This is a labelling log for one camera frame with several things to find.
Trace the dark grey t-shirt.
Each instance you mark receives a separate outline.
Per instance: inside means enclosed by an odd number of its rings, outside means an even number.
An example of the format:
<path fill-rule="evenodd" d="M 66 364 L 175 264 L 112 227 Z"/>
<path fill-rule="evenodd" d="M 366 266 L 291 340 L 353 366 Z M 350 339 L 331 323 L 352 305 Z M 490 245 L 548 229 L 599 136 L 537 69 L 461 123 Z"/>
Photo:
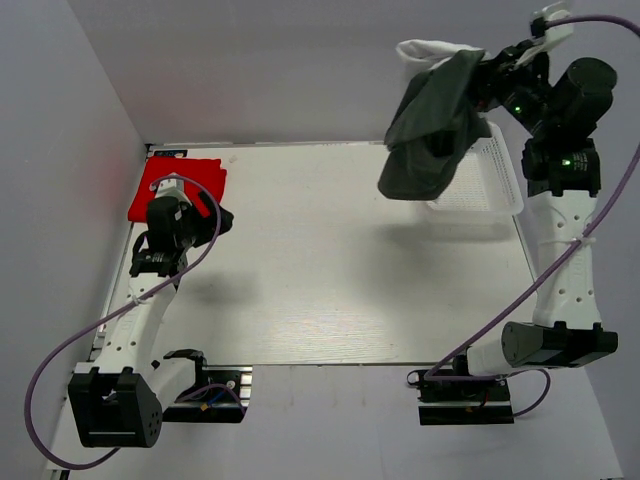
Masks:
<path fill-rule="evenodd" d="M 378 181 L 384 197 L 438 199 L 468 150 L 492 136 L 467 94 L 484 57 L 482 49 L 460 50 L 409 80 L 384 137 L 388 157 Z"/>

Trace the white t-shirt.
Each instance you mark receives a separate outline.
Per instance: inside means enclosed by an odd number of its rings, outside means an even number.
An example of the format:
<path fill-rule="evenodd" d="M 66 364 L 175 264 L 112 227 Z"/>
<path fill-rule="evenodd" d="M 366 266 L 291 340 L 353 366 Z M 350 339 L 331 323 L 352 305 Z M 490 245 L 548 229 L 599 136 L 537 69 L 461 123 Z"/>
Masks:
<path fill-rule="evenodd" d="M 484 49 L 441 40 L 405 40 L 396 45 L 395 51 L 404 65 L 407 77 L 437 69 L 460 51 L 479 51 L 483 54 L 483 60 L 491 57 Z"/>

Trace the blue label sticker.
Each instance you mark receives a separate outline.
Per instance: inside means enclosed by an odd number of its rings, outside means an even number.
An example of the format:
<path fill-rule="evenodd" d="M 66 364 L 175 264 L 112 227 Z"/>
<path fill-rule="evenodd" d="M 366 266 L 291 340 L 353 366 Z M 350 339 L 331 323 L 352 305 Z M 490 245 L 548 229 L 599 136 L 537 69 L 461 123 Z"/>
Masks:
<path fill-rule="evenodd" d="M 154 157 L 185 158 L 187 155 L 186 149 L 155 150 L 153 152 Z"/>

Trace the white plastic basket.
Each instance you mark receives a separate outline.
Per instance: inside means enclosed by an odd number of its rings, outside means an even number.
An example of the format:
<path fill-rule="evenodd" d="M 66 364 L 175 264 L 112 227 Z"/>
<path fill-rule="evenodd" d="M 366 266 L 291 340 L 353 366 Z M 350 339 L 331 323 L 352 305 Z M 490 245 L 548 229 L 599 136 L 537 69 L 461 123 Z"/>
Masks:
<path fill-rule="evenodd" d="M 520 214 L 524 208 L 513 162 L 498 125 L 491 136 L 467 151 L 453 180 L 434 201 L 423 204 L 432 222 L 494 223 Z"/>

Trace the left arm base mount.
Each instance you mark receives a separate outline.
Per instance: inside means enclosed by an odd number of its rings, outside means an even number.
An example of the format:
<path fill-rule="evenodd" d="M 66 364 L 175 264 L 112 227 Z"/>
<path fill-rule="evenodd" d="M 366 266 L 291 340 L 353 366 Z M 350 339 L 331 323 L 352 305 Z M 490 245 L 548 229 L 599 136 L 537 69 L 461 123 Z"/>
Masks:
<path fill-rule="evenodd" d="M 213 365 L 202 351 L 180 349 L 163 356 L 162 363 L 187 362 L 194 383 L 182 391 L 163 413 L 168 423 L 239 424 L 249 406 L 252 366 Z"/>

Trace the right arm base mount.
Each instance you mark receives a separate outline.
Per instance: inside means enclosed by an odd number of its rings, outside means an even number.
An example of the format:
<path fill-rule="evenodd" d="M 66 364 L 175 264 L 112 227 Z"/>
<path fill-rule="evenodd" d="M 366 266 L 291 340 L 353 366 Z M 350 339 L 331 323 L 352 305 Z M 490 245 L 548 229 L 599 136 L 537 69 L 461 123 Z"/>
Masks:
<path fill-rule="evenodd" d="M 507 382 L 503 379 L 454 380 L 452 369 L 428 380 L 426 370 L 407 374 L 407 385 L 418 392 L 421 426 L 483 426 L 514 423 Z"/>

